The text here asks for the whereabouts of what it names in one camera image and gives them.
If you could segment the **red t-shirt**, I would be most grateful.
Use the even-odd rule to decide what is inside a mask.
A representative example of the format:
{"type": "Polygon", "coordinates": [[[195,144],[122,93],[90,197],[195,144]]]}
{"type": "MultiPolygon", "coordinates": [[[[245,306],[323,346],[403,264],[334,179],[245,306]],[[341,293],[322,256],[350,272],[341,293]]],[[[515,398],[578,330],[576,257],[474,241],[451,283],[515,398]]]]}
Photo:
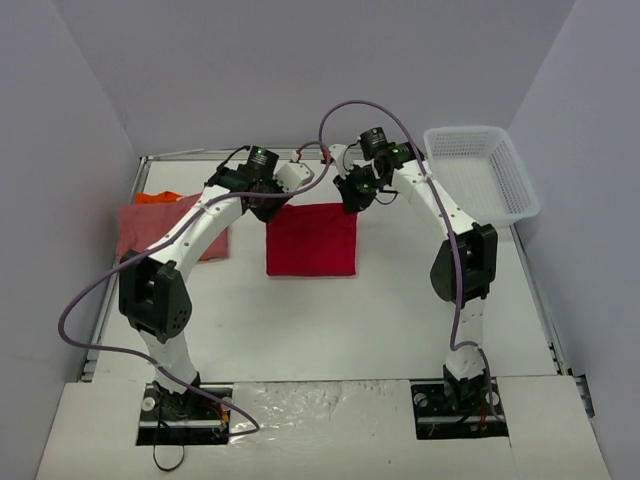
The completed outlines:
{"type": "Polygon", "coordinates": [[[270,277],[352,277],[357,216],[339,203],[286,205],[266,225],[270,277]]]}

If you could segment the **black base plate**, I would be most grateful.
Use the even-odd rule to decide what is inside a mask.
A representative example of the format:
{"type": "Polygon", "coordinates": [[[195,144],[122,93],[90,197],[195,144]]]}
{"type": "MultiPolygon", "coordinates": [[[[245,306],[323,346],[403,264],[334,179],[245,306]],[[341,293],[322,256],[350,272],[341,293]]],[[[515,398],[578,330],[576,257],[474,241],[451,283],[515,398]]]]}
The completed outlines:
{"type": "Polygon", "coordinates": [[[147,384],[142,395],[137,446],[227,445],[230,409],[187,390],[184,396],[147,384]]]}
{"type": "Polygon", "coordinates": [[[469,440],[508,437],[509,430],[497,383],[471,395],[461,406],[446,397],[441,380],[410,383],[415,435],[418,440],[469,440]]]}

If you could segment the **orange folded t-shirt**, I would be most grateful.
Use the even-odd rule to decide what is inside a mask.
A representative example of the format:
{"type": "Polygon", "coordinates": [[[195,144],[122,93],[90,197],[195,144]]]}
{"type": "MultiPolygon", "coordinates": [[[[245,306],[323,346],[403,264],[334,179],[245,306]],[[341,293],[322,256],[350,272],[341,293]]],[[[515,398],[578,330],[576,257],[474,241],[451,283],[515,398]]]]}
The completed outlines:
{"type": "Polygon", "coordinates": [[[166,204],[174,203],[182,198],[180,194],[171,191],[164,191],[158,194],[137,193],[134,198],[135,205],[166,204]]]}

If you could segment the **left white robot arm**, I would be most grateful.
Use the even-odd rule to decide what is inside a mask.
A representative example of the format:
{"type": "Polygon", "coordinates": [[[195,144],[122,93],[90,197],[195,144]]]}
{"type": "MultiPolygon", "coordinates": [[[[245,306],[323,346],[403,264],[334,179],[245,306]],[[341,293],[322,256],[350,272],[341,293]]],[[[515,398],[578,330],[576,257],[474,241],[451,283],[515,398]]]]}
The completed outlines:
{"type": "Polygon", "coordinates": [[[287,200],[234,197],[212,206],[206,203],[231,192],[285,192],[287,188],[278,177],[284,170],[276,168],[278,160],[276,153],[252,146],[247,160],[236,168],[218,166],[192,206],[148,248],[152,250],[172,237],[177,238],[175,242],[120,273],[120,313],[140,334],[149,356],[180,379],[176,383],[157,372],[153,383],[158,407],[178,419],[197,415],[206,404],[196,388],[200,375],[184,335],[192,314],[186,279],[209,246],[246,211],[268,222],[287,200]]]}

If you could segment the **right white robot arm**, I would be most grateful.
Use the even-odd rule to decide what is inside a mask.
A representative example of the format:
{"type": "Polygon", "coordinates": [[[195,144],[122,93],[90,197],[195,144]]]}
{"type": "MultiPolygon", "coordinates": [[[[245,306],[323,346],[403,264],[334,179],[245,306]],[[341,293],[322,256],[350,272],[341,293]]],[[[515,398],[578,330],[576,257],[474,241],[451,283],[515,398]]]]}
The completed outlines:
{"type": "Polygon", "coordinates": [[[421,152],[388,141],[381,128],[357,141],[364,162],[350,158],[350,146],[329,149],[337,169],[333,180],[348,213],[367,209],[385,188],[404,198],[442,243],[429,272],[436,295],[454,307],[443,366],[443,398],[457,413],[475,407],[491,392],[490,368],[482,348],[485,302],[496,277],[498,234],[466,214],[436,182],[421,152]]]}

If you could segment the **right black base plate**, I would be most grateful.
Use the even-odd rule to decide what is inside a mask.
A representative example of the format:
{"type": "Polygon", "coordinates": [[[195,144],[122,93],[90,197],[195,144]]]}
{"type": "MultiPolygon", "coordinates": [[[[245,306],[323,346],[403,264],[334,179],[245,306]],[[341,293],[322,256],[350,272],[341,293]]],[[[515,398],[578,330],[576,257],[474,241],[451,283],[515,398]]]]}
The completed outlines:
{"type": "Polygon", "coordinates": [[[441,380],[410,383],[415,435],[418,440],[469,440],[508,437],[509,430],[497,383],[471,395],[461,406],[446,397],[441,380]]]}

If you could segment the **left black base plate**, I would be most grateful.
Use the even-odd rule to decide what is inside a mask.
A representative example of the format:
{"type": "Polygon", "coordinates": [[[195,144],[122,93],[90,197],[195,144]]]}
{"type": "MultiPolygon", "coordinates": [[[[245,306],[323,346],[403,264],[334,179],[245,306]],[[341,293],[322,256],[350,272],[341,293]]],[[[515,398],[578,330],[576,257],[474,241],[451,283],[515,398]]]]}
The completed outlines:
{"type": "Polygon", "coordinates": [[[142,395],[137,446],[227,445],[230,409],[187,390],[184,396],[147,384],[142,395]]]}

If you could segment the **white plastic basket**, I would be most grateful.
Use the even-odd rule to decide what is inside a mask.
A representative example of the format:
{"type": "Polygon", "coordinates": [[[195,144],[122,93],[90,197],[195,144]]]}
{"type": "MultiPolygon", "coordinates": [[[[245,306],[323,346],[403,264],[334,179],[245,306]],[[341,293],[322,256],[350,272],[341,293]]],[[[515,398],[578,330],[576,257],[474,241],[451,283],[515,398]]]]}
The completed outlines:
{"type": "Polygon", "coordinates": [[[423,139],[435,178],[477,221],[510,226],[539,214],[534,188],[505,130],[441,127],[427,130],[423,139]]]}

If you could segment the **pink folded t-shirt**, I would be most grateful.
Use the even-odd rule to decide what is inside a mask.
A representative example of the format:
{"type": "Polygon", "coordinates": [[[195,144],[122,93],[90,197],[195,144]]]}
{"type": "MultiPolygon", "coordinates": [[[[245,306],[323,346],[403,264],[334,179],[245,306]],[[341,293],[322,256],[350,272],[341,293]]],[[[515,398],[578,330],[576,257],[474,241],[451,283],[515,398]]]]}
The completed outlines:
{"type": "Polygon", "coordinates": [[[151,249],[156,242],[166,241],[165,236],[183,217],[193,215],[192,208],[199,197],[196,193],[182,196],[174,203],[120,206],[116,261],[122,261],[129,251],[141,253],[151,249]]]}

